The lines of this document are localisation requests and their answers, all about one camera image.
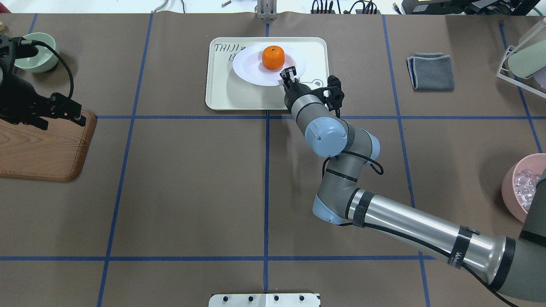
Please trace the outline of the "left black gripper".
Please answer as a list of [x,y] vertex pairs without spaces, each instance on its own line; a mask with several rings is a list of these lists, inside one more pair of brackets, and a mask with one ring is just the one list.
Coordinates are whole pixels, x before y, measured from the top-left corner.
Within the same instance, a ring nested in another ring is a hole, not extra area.
[[70,120],[80,127],[87,118],[81,114],[80,103],[60,94],[41,96],[27,81],[18,76],[2,78],[0,86],[0,118],[12,125],[30,125],[47,130],[49,123],[43,117]]

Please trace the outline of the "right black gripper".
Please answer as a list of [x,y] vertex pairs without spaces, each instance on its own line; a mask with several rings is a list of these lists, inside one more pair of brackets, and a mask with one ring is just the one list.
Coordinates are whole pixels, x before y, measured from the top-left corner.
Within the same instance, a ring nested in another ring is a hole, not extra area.
[[296,78],[295,67],[289,67],[280,72],[282,85],[285,90],[284,103],[294,103],[301,96],[307,95],[311,89]]

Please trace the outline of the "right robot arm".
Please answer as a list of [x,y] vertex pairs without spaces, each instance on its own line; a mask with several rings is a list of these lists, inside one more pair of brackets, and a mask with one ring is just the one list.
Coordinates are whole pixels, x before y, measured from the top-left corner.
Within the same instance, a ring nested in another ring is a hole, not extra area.
[[392,188],[360,187],[365,165],[382,176],[380,143],[369,131],[340,117],[341,82],[311,90],[294,67],[281,72],[285,105],[315,154],[325,157],[313,212],[326,222],[384,233],[420,251],[420,275],[435,307],[485,307],[493,295],[545,305],[545,179],[537,180],[533,206],[519,237],[491,236],[486,229],[513,229],[500,218],[496,197],[516,154],[531,140],[522,119],[454,119],[397,116],[393,123],[404,154],[404,182],[411,205]]

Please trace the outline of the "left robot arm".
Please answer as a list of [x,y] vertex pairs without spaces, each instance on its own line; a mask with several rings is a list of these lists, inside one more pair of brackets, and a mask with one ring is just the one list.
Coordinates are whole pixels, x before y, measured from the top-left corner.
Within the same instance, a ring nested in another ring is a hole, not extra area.
[[[13,72],[15,61],[37,56],[38,47],[50,51],[66,69],[70,80],[68,96],[61,93],[52,93],[50,97],[41,96],[36,93],[32,84]],[[72,99],[74,92],[72,71],[61,55],[45,41],[1,35],[1,72],[1,120],[12,125],[30,125],[40,130],[48,129],[49,123],[46,118],[69,120],[81,127],[86,125],[87,118],[81,113],[81,105]]]

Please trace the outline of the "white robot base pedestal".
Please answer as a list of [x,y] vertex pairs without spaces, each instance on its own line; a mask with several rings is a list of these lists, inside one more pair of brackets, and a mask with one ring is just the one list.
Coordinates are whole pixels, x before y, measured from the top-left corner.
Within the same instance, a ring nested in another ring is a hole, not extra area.
[[321,307],[315,293],[245,293],[212,295],[209,307]]

